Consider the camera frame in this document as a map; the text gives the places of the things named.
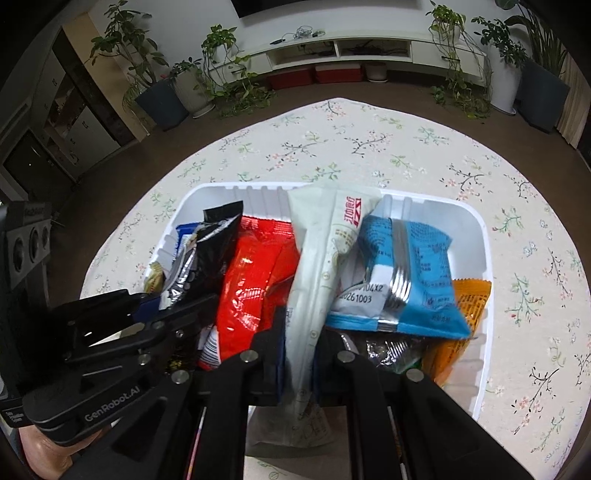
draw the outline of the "white tv cabinet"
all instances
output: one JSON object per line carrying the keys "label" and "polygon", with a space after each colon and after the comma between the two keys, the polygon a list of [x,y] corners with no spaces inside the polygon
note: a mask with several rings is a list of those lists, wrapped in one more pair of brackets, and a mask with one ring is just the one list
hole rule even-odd
{"label": "white tv cabinet", "polygon": [[[379,47],[381,54],[363,54],[367,46]],[[388,62],[395,70],[445,75],[449,61],[441,49],[429,33],[353,30],[267,44],[241,52],[240,56],[249,54],[251,58],[245,66],[249,72],[258,74],[321,62],[379,60]],[[483,85],[485,53],[465,43],[456,44],[456,51],[467,79]],[[241,70],[236,64],[222,63],[212,68],[210,74],[216,81],[231,83],[239,78]]]}

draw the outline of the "television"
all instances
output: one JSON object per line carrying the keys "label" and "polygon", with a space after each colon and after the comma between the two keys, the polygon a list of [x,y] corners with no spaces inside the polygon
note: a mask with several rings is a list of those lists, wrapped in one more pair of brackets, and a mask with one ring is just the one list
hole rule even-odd
{"label": "television", "polygon": [[240,18],[268,10],[280,5],[293,4],[300,0],[232,0],[236,13]]}

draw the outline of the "plastic bin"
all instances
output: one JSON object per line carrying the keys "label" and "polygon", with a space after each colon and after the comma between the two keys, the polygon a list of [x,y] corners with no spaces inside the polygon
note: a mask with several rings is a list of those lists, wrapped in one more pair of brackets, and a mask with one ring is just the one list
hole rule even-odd
{"label": "plastic bin", "polygon": [[329,63],[317,65],[314,69],[318,83],[361,82],[363,80],[363,70],[359,63]]}
{"label": "plastic bin", "polygon": [[[245,215],[290,221],[286,191],[303,185],[306,184],[237,182],[206,183],[196,187],[185,195],[170,219],[150,263],[158,261],[168,275],[178,240],[176,226],[202,221],[203,209],[242,200]],[[377,215],[427,223],[452,237],[448,256],[453,278],[481,278],[493,282],[486,225],[477,211],[465,203],[440,197],[395,190],[381,192],[384,198],[376,207]],[[491,361],[493,306],[494,290],[475,337],[455,363],[443,387],[475,420],[480,413]]]}
{"label": "plastic bin", "polygon": [[312,85],[314,83],[312,69],[310,67],[283,70],[281,73],[269,75],[267,78],[269,79],[273,90],[301,87],[304,85]]}

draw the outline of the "round table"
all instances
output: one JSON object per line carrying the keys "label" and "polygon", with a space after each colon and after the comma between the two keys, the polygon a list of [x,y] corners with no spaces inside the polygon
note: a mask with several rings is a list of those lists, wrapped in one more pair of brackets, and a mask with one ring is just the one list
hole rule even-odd
{"label": "round table", "polygon": [[[443,125],[337,98],[222,138],[184,160],[131,209],[89,267],[82,296],[141,291],[167,221],[200,183],[320,179],[450,197],[482,215],[495,275],[495,337],[479,423],[536,479],[553,479],[590,398],[583,267],[528,180]],[[272,467],[249,465],[250,478],[256,468],[266,477]]]}

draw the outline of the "plant pot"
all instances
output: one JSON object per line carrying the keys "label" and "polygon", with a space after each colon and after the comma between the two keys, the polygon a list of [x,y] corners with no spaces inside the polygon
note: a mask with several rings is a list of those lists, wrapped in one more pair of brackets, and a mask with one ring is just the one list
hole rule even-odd
{"label": "plant pot", "polygon": [[369,61],[363,64],[365,76],[370,82],[383,83],[388,81],[388,68],[383,61]]}
{"label": "plant pot", "polygon": [[491,105],[497,110],[515,115],[515,95],[521,81],[521,69],[501,58],[499,49],[489,45],[488,59],[491,63]]}
{"label": "plant pot", "polygon": [[449,23],[437,22],[437,30],[435,39],[443,45],[455,45],[460,40],[460,33],[462,32],[459,25],[451,26]]}
{"label": "plant pot", "polygon": [[532,60],[527,60],[521,79],[519,113],[544,132],[551,132],[562,114],[570,87]]}
{"label": "plant pot", "polygon": [[180,73],[174,79],[173,87],[178,99],[193,118],[206,114],[214,107],[213,99],[200,81],[195,68]]}
{"label": "plant pot", "polygon": [[213,52],[212,60],[214,63],[226,63],[227,59],[231,59],[238,54],[238,46],[236,44],[227,48],[225,45],[218,45]]}
{"label": "plant pot", "polygon": [[174,93],[168,79],[160,80],[152,85],[137,97],[135,102],[162,130],[176,127],[189,114]]}

